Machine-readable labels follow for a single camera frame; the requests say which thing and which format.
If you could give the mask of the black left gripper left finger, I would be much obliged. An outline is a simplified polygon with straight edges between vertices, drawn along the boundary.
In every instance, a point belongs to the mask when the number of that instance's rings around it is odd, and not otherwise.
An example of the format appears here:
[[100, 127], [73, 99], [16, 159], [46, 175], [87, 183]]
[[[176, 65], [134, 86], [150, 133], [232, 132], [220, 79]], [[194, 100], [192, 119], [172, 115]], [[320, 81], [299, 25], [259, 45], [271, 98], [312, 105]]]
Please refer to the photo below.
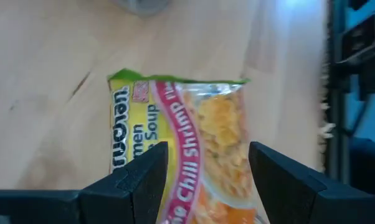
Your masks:
[[84, 188], [83, 224], [155, 224], [167, 169], [168, 143], [160, 142]]

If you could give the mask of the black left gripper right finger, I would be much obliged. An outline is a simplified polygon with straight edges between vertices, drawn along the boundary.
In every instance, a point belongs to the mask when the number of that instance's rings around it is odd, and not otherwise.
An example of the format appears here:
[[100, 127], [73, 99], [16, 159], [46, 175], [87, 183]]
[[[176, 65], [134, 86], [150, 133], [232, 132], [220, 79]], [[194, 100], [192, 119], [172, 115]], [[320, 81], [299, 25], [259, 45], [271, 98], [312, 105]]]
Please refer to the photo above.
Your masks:
[[270, 224], [309, 224], [318, 192], [326, 185], [315, 170], [259, 143], [251, 142], [249, 162]]

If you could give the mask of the lime chili shrimp ramen packet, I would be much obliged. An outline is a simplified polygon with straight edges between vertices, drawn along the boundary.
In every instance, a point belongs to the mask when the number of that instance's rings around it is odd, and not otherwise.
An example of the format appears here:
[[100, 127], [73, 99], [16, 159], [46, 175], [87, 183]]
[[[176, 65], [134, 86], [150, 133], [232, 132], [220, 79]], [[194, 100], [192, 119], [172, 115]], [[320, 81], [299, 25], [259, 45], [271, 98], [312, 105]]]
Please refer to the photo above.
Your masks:
[[259, 224], [242, 81], [108, 77], [112, 168], [168, 144], [158, 224]]

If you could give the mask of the black aluminium table frame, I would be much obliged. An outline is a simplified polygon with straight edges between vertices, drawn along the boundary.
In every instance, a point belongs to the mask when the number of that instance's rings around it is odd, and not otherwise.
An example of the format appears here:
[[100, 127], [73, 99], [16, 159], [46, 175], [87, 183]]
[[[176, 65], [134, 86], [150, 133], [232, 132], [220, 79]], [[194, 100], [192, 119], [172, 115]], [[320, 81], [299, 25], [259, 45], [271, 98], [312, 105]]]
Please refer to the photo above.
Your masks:
[[345, 7], [347, 0], [326, 0], [326, 67], [328, 69], [327, 102], [330, 108], [326, 111], [328, 121], [334, 125], [332, 137], [327, 140], [325, 151], [325, 174], [331, 179], [344, 184], [350, 183], [350, 161], [346, 127], [346, 100], [344, 86], [346, 75], [344, 68], [335, 60], [339, 35], [345, 28]]

